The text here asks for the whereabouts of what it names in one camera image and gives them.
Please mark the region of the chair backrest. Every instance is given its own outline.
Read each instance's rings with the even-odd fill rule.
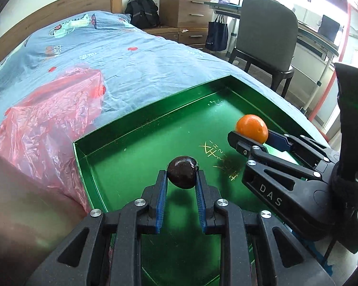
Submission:
[[[289,69],[297,43],[295,14],[276,0],[243,0],[236,48],[277,70]]]

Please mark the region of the wooden headboard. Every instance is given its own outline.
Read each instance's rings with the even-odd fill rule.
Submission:
[[[91,10],[122,13],[122,0],[57,0],[30,14],[0,38],[0,61],[33,32]]]

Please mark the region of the black backpack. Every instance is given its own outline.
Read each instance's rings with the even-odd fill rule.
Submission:
[[[125,14],[131,15],[131,24],[139,29],[159,26],[158,7],[153,0],[129,0]]]

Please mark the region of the blue bedsheet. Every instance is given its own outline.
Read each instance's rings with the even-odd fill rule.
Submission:
[[[178,91],[231,74],[326,144],[295,107],[236,66],[149,35],[129,22],[128,15],[92,11],[33,33],[0,63],[0,124],[8,108],[77,65],[99,69],[103,74],[106,93],[95,127]]]

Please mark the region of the green tray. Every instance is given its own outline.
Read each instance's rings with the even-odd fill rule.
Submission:
[[[246,158],[227,134],[244,114],[268,128],[309,134],[279,107],[240,80],[227,76],[140,108],[73,143],[89,202],[105,212],[121,209],[155,184],[158,171],[176,156],[194,157],[207,182],[242,209],[265,208],[242,183]],[[268,146],[271,154],[296,161]],[[143,285],[216,286],[220,238],[199,226],[195,190],[169,183],[161,233],[142,238]]]

